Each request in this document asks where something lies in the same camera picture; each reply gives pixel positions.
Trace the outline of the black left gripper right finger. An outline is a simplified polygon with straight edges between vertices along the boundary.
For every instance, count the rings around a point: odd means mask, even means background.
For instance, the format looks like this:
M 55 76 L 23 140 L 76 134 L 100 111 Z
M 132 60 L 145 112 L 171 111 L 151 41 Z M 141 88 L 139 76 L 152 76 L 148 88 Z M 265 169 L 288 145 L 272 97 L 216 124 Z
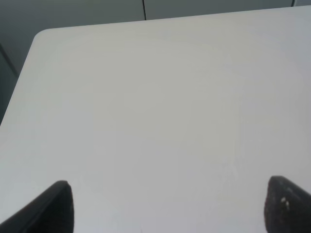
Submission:
M 264 204 L 268 233 L 309 233 L 311 195 L 283 176 L 272 176 Z

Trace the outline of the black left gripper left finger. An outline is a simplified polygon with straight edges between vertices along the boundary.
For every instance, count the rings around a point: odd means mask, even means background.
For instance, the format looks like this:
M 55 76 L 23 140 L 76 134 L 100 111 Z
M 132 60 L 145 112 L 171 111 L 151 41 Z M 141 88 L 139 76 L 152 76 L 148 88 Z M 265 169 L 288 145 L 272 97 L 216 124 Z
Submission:
M 74 203 L 71 186 L 57 181 L 0 224 L 2 233 L 72 233 Z

